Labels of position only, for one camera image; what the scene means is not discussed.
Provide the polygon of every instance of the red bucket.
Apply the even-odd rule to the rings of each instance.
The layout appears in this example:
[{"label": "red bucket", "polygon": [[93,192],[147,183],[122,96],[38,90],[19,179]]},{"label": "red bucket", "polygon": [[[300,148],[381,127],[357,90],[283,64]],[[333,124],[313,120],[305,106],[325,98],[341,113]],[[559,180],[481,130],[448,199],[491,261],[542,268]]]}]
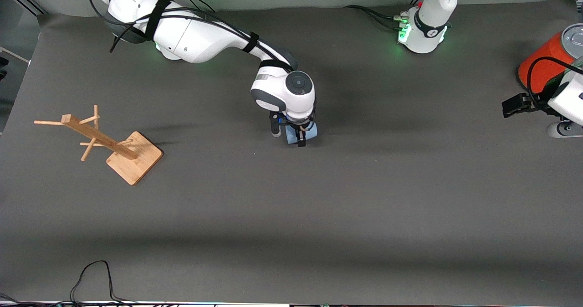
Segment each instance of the red bucket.
[{"label": "red bucket", "polygon": [[[583,23],[570,25],[563,32],[556,33],[518,68],[518,78],[527,87],[528,70],[531,64],[542,56],[552,56],[568,64],[583,56]],[[532,71],[531,86],[534,94],[541,93],[546,83],[565,71],[565,68],[549,60],[537,63]]]}]

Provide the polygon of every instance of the square wooden base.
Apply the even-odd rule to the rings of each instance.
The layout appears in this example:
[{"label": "square wooden base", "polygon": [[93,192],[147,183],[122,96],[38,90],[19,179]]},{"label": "square wooden base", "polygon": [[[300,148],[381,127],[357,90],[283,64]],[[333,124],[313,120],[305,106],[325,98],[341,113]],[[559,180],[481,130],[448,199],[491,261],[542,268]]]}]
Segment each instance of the square wooden base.
[{"label": "square wooden base", "polygon": [[109,156],[106,163],[130,185],[135,185],[162,158],[162,151],[142,134],[133,132],[128,139],[132,142],[125,147],[138,153],[138,158],[129,160],[118,153]]}]

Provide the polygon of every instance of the gray table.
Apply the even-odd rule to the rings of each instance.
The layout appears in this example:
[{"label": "gray table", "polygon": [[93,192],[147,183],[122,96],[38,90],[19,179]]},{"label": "gray table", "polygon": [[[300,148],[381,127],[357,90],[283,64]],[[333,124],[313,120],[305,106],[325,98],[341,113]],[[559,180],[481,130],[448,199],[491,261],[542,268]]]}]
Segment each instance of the gray table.
[{"label": "gray table", "polygon": [[[393,14],[404,7],[380,8]],[[50,16],[0,139],[0,289],[67,297],[111,263],[129,299],[581,306],[580,139],[543,114],[503,119],[515,67],[577,22],[573,0],[464,5],[414,55],[357,10],[223,12],[289,48],[314,79],[320,136],[269,133],[258,60],[204,64]],[[82,137],[33,120],[91,116],[165,155],[136,187]],[[79,299],[106,299],[102,268]]]}]

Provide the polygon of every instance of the wooden mug tree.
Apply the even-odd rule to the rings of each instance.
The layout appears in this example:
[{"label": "wooden mug tree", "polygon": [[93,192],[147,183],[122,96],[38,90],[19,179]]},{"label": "wooden mug tree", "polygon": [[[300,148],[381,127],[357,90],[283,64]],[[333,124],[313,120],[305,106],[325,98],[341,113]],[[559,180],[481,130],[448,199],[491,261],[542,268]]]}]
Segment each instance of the wooden mug tree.
[{"label": "wooden mug tree", "polygon": [[117,142],[99,130],[99,109],[93,107],[93,117],[83,120],[72,114],[64,114],[60,122],[35,120],[39,125],[67,126],[91,141],[81,142],[87,148],[81,157],[85,161],[93,147],[106,147],[113,151],[107,159],[107,164],[115,170],[130,185],[135,185],[162,157],[162,151],[152,144],[142,134],[133,132],[125,141]]}]

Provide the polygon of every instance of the blue sponge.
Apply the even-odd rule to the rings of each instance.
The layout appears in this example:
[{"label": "blue sponge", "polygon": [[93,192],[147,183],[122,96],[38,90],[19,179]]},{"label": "blue sponge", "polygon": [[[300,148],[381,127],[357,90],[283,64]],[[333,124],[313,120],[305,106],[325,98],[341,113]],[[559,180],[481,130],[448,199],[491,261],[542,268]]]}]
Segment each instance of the blue sponge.
[{"label": "blue sponge", "polygon": [[[316,123],[311,126],[312,128],[306,132],[306,140],[314,138],[318,135],[318,126],[316,126]],[[296,131],[291,126],[286,126],[286,137],[288,144],[297,143]]]}]

